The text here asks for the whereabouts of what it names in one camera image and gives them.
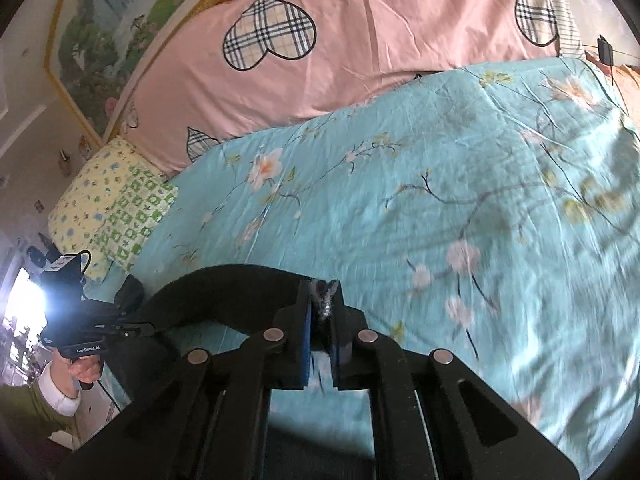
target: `white cuff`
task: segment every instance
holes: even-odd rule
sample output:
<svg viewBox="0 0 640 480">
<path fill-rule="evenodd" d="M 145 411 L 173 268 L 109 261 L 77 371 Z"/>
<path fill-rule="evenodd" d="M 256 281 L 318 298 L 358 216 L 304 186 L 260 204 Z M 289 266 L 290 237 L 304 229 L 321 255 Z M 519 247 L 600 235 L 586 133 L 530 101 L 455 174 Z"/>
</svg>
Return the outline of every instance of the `white cuff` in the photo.
<svg viewBox="0 0 640 480">
<path fill-rule="evenodd" d="M 51 363 L 47 363 L 38 378 L 38 388 L 47 401 L 47 404 L 56 410 L 60 415 L 74 416 L 80 406 L 80 392 L 75 399 L 70 399 L 62 393 L 54 384 L 51 378 Z"/>
</svg>

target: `pink blanket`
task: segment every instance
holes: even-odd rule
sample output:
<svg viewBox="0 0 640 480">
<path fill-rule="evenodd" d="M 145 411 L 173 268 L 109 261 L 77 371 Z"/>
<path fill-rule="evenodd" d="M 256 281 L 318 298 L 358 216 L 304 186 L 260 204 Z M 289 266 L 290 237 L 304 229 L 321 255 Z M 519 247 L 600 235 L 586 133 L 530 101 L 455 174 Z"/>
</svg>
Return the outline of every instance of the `pink blanket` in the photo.
<svg viewBox="0 0 640 480">
<path fill-rule="evenodd" d="M 555 0 L 235 0 L 188 22 L 140 80 L 124 130 L 168 174 L 233 137 L 414 78 L 557 56 Z"/>
</svg>

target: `floral pillow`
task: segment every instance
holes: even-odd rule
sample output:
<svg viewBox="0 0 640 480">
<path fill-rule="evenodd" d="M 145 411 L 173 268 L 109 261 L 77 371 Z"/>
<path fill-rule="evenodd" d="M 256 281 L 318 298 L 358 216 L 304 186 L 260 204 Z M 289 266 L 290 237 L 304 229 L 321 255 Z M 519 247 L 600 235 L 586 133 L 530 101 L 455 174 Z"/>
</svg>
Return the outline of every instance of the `floral pillow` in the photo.
<svg viewBox="0 0 640 480">
<path fill-rule="evenodd" d="M 91 247 L 128 272 L 177 195 L 177 187 L 163 184 L 145 168 L 132 168 Z"/>
<path fill-rule="evenodd" d="M 49 236 L 63 254 L 89 249 L 91 238 L 127 183 L 131 168 L 140 164 L 148 168 L 148 162 L 131 143 L 114 139 L 84 165 L 49 215 Z M 110 263 L 96 248 L 91 252 L 92 263 L 86 275 L 100 282 Z"/>
</svg>

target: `bright light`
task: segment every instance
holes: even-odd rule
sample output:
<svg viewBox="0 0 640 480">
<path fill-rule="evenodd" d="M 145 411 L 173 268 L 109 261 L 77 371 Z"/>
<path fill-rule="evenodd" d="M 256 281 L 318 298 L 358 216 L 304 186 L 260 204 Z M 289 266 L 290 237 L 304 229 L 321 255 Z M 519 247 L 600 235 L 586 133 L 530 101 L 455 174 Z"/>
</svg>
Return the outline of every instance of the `bright light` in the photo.
<svg viewBox="0 0 640 480">
<path fill-rule="evenodd" d="M 4 316 L 11 321 L 12 317 L 18 318 L 18 332 L 23 332 L 29 327 L 27 346 L 38 340 L 38 334 L 47 324 L 44 316 L 44 293 L 35 283 L 30 282 L 26 270 L 21 269 L 14 283 L 14 288 L 9 293 L 9 301 Z"/>
</svg>

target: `blue floral bed sheet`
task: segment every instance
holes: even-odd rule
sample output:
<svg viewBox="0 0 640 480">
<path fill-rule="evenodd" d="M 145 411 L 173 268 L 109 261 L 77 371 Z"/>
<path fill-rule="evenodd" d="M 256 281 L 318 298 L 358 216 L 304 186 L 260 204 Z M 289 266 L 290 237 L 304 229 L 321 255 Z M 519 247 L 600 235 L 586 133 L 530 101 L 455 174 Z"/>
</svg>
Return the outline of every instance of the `blue floral bed sheet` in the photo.
<svg viewBox="0 0 640 480">
<path fill-rule="evenodd" d="M 482 64 L 226 142 L 174 180 L 132 273 L 150 294 L 231 262 L 338 278 L 370 326 L 451 349 L 586 478 L 639 391 L 640 142 L 613 92 L 580 60 Z M 244 339 L 215 323 L 172 337 Z M 315 364 L 304 392 L 274 393 L 272 423 L 372 452 L 367 396 Z"/>
</svg>

